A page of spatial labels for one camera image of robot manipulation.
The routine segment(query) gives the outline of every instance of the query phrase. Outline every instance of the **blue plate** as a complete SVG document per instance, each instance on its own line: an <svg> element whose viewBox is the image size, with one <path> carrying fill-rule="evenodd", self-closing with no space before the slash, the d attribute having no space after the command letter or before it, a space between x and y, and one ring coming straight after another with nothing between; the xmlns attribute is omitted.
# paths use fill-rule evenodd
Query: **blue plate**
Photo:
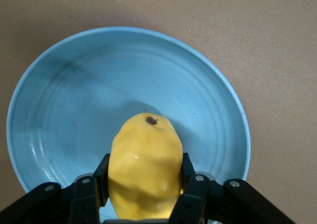
<svg viewBox="0 0 317 224"><path fill-rule="evenodd" d="M122 124L140 112L167 117L197 171L219 183L246 179L250 132L223 74L170 36L108 27L68 37L41 54L10 102L7 143L26 191L92 173ZM111 203L101 218L115 218Z"/></svg>

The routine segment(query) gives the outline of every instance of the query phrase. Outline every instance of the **brown table surface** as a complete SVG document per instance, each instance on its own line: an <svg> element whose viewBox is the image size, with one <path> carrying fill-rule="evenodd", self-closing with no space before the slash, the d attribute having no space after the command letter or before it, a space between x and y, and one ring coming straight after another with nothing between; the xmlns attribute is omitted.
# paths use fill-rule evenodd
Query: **brown table surface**
<svg viewBox="0 0 317 224"><path fill-rule="evenodd" d="M0 209L24 194L5 122L25 69L74 33L133 26L210 59L245 108L247 181L297 223L317 223L317 0L0 0Z"/></svg>

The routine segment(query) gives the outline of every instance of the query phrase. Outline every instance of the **blue bowl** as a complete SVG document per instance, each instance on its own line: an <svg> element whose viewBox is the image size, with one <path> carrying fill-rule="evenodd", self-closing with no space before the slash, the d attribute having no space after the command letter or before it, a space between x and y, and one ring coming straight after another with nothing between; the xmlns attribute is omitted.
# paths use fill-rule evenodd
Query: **blue bowl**
<svg viewBox="0 0 317 224"><path fill-rule="evenodd" d="M42 53L13 93L7 143L25 189L62 187L92 173L133 115L167 117L197 171L219 183L246 179L250 132L243 107L223 74L170 36L140 28L99 28L70 36ZM116 218L111 203L101 218Z"/></svg>

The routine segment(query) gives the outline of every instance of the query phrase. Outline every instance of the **yellow fruit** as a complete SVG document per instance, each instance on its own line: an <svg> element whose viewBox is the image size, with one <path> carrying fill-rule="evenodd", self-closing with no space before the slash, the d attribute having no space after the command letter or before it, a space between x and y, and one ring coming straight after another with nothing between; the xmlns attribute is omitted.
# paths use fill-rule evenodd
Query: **yellow fruit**
<svg viewBox="0 0 317 224"><path fill-rule="evenodd" d="M183 149L163 116L140 113L113 140L108 192L120 219L169 218L181 192Z"/></svg>

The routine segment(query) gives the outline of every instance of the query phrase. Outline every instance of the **plate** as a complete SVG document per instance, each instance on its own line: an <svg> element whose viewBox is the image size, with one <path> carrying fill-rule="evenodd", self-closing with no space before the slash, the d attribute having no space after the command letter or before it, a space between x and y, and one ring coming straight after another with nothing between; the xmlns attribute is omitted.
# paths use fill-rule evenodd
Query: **plate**
<svg viewBox="0 0 317 224"><path fill-rule="evenodd" d="M224 75L187 44L159 32L98 28L70 36L25 71L10 101L7 144L25 189L62 187L92 173L133 115L167 117L196 171L246 179L250 132ZM116 218L111 203L101 219Z"/></svg>

